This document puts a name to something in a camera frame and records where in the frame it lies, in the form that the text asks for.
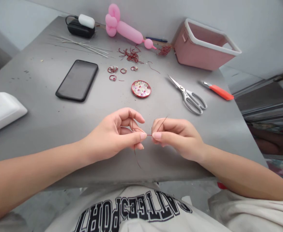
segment orange utility knife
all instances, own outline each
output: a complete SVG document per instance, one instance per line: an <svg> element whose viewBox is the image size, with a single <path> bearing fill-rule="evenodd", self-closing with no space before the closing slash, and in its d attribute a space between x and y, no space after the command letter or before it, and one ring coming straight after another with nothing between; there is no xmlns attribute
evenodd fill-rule
<svg viewBox="0 0 283 232"><path fill-rule="evenodd" d="M218 94L220 97L224 98L227 101L233 100L234 96L230 93L228 93L227 91L225 91L224 89L221 89L219 86L217 85L212 85L209 84L207 82L203 82L203 84L205 86L207 86L208 88L210 88L212 91L214 91L216 94Z"/></svg>

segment white sweatshirt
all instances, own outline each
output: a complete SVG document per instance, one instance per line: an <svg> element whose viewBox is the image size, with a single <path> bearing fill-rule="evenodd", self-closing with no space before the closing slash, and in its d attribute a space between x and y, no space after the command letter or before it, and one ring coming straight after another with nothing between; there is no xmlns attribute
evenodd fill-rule
<svg viewBox="0 0 283 232"><path fill-rule="evenodd" d="M283 201L250 199L223 190L208 203L212 217L155 184L87 189L46 231L283 231ZM26 227L8 216L0 220L0 231L26 231Z"/></svg>

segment black phone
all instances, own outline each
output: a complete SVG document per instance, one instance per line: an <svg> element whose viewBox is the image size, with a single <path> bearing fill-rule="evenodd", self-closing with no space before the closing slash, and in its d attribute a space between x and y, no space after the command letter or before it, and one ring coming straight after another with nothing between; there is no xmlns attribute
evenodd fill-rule
<svg viewBox="0 0 283 232"><path fill-rule="evenodd" d="M96 76L98 65L76 60L57 89L55 95L59 98L83 102Z"/></svg>

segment hand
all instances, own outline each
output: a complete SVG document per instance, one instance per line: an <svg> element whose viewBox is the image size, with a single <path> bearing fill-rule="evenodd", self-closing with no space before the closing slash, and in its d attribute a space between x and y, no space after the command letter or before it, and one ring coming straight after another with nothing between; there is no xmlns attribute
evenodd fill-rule
<svg viewBox="0 0 283 232"><path fill-rule="evenodd" d="M183 158L196 162L203 159L208 147L195 127L184 119L156 119L152 126L152 141L163 147L171 145Z"/></svg>
<svg viewBox="0 0 283 232"><path fill-rule="evenodd" d="M119 109L106 116L87 137L79 141L86 154L86 165L109 159L127 147L144 149L140 142L147 134L134 119L140 123L145 122L137 111L131 108Z"/></svg>

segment forearm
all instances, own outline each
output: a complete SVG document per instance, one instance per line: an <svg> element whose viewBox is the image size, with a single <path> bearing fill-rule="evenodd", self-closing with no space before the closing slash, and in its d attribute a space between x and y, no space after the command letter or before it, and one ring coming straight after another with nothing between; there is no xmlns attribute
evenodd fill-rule
<svg viewBox="0 0 283 232"><path fill-rule="evenodd" d="M83 166L72 143L0 161L0 218L34 194Z"/></svg>
<svg viewBox="0 0 283 232"><path fill-rule="evenodd" d="M206 145L200 164L229 190L249 198L283 200L283 179L264 166Z"/></svg>

